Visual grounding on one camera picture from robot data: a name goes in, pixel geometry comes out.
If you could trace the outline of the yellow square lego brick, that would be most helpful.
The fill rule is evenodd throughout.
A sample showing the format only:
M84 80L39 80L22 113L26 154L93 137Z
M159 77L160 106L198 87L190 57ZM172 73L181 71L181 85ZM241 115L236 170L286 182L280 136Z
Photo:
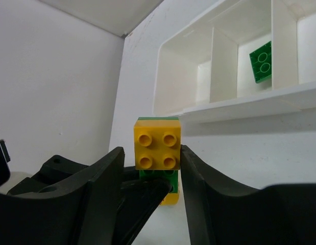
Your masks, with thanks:
M137 170L179 170L181 123L177 117L140 117L134 127Z

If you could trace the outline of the white three-compartment container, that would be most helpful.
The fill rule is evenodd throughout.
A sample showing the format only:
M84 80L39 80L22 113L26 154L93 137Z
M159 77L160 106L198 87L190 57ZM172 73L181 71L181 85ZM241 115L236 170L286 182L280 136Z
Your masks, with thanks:
M272 42L272 77L249 54ZM153 113L190 122L316 108L316 1L219 1L158 53Z

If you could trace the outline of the green flat lego brick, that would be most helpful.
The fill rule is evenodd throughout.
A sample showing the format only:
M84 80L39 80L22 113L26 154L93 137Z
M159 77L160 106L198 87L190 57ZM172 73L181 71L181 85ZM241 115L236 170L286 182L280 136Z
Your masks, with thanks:
M263 46L249 54L252 72L256 84L272 77L272 42L269 41Z

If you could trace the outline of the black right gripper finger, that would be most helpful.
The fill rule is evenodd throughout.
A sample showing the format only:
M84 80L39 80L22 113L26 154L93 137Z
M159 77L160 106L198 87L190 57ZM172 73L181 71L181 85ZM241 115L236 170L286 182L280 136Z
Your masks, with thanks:
M316 183L256 189L181 147L181 179L192 244L316 244Z

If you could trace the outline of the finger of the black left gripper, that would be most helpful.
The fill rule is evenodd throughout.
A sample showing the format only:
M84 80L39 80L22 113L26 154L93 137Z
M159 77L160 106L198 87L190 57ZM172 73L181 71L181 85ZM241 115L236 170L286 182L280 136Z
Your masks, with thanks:
M133 180L121 185L116 216L116 243L132 244L172 186L168 180Z

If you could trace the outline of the green square lego brick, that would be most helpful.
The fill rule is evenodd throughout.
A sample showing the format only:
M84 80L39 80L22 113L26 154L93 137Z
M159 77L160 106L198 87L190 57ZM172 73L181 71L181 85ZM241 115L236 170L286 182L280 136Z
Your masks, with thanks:
M177 170L139 170L139 177L144 180L166 179L171 184L170 193L178 192L178 171Z

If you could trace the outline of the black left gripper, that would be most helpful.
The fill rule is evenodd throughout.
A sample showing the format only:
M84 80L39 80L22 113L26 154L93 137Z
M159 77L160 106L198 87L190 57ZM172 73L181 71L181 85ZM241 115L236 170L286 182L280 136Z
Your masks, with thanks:
M0 244L112 244L125 152L88 166L54 155L0 193Z

